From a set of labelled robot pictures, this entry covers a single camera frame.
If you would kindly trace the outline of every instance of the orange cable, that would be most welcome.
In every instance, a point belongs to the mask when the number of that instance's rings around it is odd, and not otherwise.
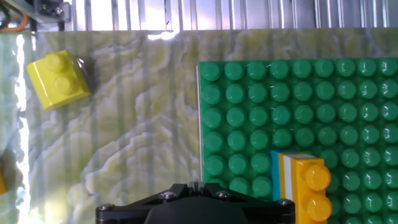
[[[22,11],[19,11],[18,9],[16,9],[14,6],[8,4],[7,2],[3,2],[3,4],[6,4],[7,7],[10,7],[11,9],[20,12],[21,16],[24,18],[24,21],[21,25],[17,26],[17,27],[13,27],[13,28],[3,28],[0,30],[0,32],[19,32],[25,29],[25,27],[29,24],[29,16],[27,16],[26,13],[23,13]]]

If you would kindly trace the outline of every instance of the yellow 2x4 lego brick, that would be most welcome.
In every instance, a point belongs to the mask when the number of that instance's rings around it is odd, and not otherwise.
[[[52,110],[91,95],[77,59],[66,50],[27,66],[43,108]]]
[[[290,158],[292,196],[298,224],[326,224],[331,215],[331,202],[326,198],[330,172],[323,159]]]
[[[7,192],[6,186],[4,185],[1,173],[0,173],[0,195],[5,194]]]

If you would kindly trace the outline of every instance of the orange lego brick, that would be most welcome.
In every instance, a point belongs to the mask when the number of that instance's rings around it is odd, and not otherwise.
[[[324,160],[291,158],[290,165],[297,224],[327,224],[332,207],[326,188],[331,177]]]

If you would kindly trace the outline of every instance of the yellow 2x2 lego brick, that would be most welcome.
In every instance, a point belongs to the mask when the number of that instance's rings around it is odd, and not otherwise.
[[[77,59],[66,50],[27,66],[43,108],[52,110],[91,95]]]

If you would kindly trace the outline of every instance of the metal bracket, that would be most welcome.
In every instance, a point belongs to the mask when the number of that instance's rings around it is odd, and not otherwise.
[[[63,0],[38,0],[34,4],[35,13],[39,14],[43,23],[70,22],[71,5]]]

